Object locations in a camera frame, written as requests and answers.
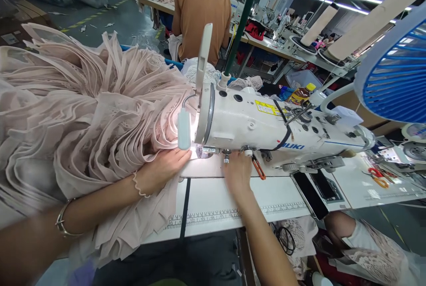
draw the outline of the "green pole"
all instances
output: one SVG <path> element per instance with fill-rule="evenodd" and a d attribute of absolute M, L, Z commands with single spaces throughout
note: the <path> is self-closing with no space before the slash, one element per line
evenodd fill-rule
<path fill-rule="evenodd" d="M 235 35 L 234 42 L 232 43 L 231 50 L 229 51 L 228 60 L 226 61 L 226 76 L 229 76 L 229 72 L 231 72 L 232 63 L 234 62 L 235 55 L 237 54 L 238 45 L 240 44 L 241 37 L 243 36 L 245 24 L 247 23 L 247 19 L 249 18 L 249 14 L 253 6 L 253 1 L 254 0 L 245 0 L 243 13 L 241 14 L 240 19 L 240 25 L 238 26 L 237 34 Z"/>

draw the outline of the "bottle cap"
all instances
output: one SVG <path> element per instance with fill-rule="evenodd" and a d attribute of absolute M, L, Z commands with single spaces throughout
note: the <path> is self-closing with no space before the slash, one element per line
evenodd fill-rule
<path fill-rule="evenodd" d="M 309 91 L 313 91 L 314 89 L 316 89 L 316 86 L 314 84 L 312 84 L 312 83 L 309 83 L 308 85 L 306 85 L 306 88 Z"/>

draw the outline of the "factory workstation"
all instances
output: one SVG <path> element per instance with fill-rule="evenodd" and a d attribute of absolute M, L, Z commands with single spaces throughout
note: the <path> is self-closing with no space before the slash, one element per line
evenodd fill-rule
<path fill-rule="evenodd" d="M 426 0 L 0 0 L 0 285 L 426 285 Z"/>

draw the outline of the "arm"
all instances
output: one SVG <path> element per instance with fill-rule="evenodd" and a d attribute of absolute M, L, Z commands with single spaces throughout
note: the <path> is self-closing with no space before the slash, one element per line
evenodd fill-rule
<path fill-rule="evenodd" d="M 172 32 L 175 36 L 182 34 L 181 32 L 181 7 L 178 0 L 174 0 L 174 15 L 172 23 Z"/>
<path fill-rule="evenodd" d="M 266 222 L 250 189 L 251 158 L 234 152 L 225 164 L 225 180 L 247 230 L 256 272 L 262 285 L 298 285 L 293 267 Z"/>
<path fill-rule="evenodd" d="M 190 151 L 163 151 L 136 174 L 138 188 L 150 195 L 162 189 L 191 157 Z M 137 202 L 141 197 L 126 177 L 92 194 L 71 202 L 63 216 L 66 230 L 86 233 Z M 64 238 L 55 226 L 62 206 L 27 218 L 0 230 L 0 285 L 27 285 L 34 282 L 75 238 Z"/>

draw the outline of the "pink fabric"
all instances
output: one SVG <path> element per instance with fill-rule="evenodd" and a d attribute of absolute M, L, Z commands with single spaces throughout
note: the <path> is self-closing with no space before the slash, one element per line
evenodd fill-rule
<path fill-rule="evenodd" d="M 93 49 L 46 26 L 23 27 L 39 54 L 0 47 L 0 227 L 106 187 L 177 147 L 177 114 L 193 92 L 159 54 L 123 52 L 116 32 Z M 186 107 L 195 116 L 196 100 Z M 98 266 L 123 259 L 161 232 L 175 213 L 177 178 L 80 239 L 72 268 L 90 256 Z"/>

